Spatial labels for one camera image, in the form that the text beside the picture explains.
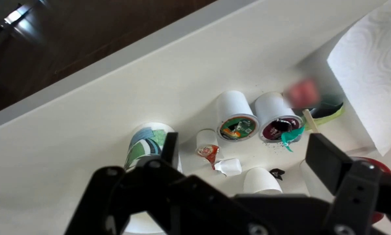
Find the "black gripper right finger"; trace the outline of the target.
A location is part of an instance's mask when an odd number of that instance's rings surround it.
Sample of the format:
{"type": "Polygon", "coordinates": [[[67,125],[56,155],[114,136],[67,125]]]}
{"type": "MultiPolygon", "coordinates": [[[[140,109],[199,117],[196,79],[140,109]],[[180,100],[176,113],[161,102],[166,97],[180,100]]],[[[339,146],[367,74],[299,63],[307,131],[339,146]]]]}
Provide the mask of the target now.
{"type": "Polygon", "coordinates": [[[333,196],[323,232],[331,235],[380,235],[373,228],[374,212],[391,223],[391,177],[370,177],[322,134],[309,138],[306,164],[333,196]]]}

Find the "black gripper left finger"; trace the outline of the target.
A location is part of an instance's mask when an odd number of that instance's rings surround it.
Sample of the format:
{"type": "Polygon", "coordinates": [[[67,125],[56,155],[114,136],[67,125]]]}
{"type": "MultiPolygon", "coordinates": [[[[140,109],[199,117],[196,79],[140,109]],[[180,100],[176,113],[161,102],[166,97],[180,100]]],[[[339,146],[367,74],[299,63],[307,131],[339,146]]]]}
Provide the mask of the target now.
{"type": "Polygon", "coordinates": [[[142,212],[167,235],[246,235],[242,208],[204,181],[180,174],[176,156],[178,135],[170,133],[161,153],[133,170],[97,170],[65,235],[122,235],[142,212]]]}

